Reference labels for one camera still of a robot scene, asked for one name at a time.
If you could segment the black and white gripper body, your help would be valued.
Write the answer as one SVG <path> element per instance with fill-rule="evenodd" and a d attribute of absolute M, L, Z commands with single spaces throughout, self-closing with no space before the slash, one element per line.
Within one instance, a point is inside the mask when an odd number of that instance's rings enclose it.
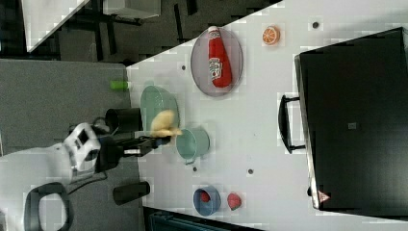
<path fill-rule="evenodd" d="M 78 124 L 64 139 L 73 180 L 91 178 L 92 175 L 117 167 L 121 158 L 129 157 L 124 141 L 111 135 L 97 135 L 92 125 Z"/>

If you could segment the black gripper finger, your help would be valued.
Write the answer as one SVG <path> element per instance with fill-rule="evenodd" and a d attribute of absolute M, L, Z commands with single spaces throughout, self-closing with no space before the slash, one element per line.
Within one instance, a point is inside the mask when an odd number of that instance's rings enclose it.
<path fill-rule="evenodd" d="M 171 141 L 171 137 L 153 138 L 153 137 L 141 136 L 140 140 L 142 142 L 150 142 L 152 145 L 166 145 Z"/>
<path fill-rule="evenodd" d="M 143 157 L 149 154 L 151 151 L 155 150 L 155 146 L 128 146 L 123 148 L 124 157 Z"/>

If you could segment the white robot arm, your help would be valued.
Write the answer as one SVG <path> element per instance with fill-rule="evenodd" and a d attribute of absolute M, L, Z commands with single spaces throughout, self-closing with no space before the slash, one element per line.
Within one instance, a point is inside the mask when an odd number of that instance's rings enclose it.
<path fill-rule="evenodd" d="M 1 158 L 1 213 L 6 231 L 69 231 L 74 218 L 67 187 L 112 169 L 123 157 L 142 157 L 170 136 L 115 141 L 88 123 L 67 138 Z"/>

